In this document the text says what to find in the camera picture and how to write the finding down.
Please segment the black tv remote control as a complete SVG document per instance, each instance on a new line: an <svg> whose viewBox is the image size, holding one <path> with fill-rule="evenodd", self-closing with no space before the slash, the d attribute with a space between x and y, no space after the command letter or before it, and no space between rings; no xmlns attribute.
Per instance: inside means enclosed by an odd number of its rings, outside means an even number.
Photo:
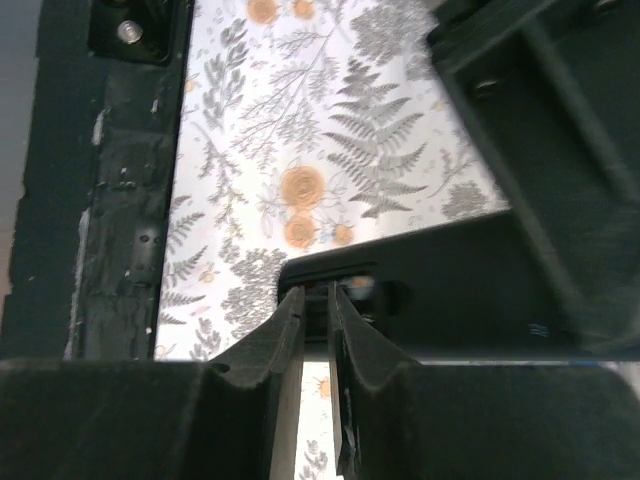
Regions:
<svg viewBox="0 0 640 480"><path fill-rule="evenodd" d="M375 280L374 321L420 358L578 356L579 339L513 214L489 214L290 260L277 295L351 276Z"/></svg>

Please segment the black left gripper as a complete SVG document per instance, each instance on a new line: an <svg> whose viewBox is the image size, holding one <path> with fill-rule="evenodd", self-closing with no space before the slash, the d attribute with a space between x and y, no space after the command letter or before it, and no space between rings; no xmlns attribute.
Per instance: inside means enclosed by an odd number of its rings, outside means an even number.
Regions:
<svg viewBox="0 0 640 480"><path fill-rule="evenodd" d="M637 345L638 3L432 8L432 65L582 345Z"/></svg>

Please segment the floral table mat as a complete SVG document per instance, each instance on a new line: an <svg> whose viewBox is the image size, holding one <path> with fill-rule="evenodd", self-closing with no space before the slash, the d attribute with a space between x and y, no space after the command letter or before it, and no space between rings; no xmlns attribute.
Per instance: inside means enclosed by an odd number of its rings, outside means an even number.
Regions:
<svg viewBox="0 0 640 480"><path fill-rule="evenodd" d="M154 356L267 319L290 258L503 210L429 65L423 1L199 1Z"/></svg>

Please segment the dark blue AAA battery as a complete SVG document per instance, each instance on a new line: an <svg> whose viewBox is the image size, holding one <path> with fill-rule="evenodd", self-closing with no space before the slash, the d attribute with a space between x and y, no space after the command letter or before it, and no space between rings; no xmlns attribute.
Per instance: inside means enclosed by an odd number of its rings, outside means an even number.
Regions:
<svg viewBox="0 0 640 480"><path fill-rule="evenodd" d="M371 276L351 276L336 281L359 314L369 323L374 321L374 287ZM310 284L306 290L306 315L309 318L324 319L328 310L330 281Z"/></svg>

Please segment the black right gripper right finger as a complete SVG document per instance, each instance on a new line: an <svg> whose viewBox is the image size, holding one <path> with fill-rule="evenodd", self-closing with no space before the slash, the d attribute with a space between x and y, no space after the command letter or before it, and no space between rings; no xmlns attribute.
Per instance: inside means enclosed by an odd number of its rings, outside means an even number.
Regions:
<svg viewBox="0 0 640 480"><path fill-rule="evenodd" d="M420 363L331 286L336 469L346 479L635 479L639 398L565 363Z"/></svg>

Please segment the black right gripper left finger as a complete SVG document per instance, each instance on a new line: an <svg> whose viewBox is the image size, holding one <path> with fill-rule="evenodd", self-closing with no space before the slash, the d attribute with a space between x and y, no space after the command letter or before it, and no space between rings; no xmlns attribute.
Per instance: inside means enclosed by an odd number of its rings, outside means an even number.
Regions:
<svg viewBox="0 0 640 480"><path fill-rule="evenodd" d="M292 478L304 304L209 362L3 362L2 477Z"/></svg>

